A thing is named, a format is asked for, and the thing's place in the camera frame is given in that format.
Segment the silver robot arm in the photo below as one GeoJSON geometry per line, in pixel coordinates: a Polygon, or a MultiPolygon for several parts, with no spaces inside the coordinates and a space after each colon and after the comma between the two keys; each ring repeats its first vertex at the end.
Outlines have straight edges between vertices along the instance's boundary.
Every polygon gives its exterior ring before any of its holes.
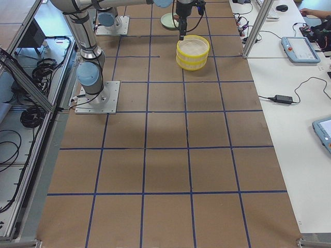
{"type": "Polygon", "coordinates": [[[104,52],[98,45],[90,22],[88,9],[94,8],[99,23],[105,27],[116,27],[119,21],[117,7],[152,5],[166,8],[172,5],[178,15],[179,40],[183,40],[187,30],[187,18],[198,1],[51,1],[62,12],[78,44],[82,62],[77,69],[77,78],[85,90],[85,104],[100,104],[109,99],[103,81],[104,52]]]}

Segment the person hand at desk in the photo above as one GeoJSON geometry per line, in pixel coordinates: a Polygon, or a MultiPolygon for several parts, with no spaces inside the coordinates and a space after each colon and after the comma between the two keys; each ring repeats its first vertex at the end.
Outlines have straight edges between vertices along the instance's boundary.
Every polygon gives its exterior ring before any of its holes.
{"type": "Polygon", "coordinates": [[[319,11],[318,10],[302,8],[300,10],[300,13],[303,17],[313,16],[315,18],[319,18],[319,11]]]}

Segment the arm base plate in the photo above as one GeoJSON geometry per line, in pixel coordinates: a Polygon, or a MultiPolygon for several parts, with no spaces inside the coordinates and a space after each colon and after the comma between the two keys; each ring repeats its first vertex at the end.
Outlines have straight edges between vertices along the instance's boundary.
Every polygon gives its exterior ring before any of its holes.
{"type": "Polygon", "coordinates": [[[116,114],[120,81],[105,81],[103,91],[94,99],[87,95],[81,86],[80,94],[85,95],[78,99],[75,107],[76,114],[116,114]]]}
{"type": "Polygon", "coordinates": [[[98,20],[97,36],[126,36],[128,33],[130,16],[114,17],[111,14],[100,13],[98,20]]]}

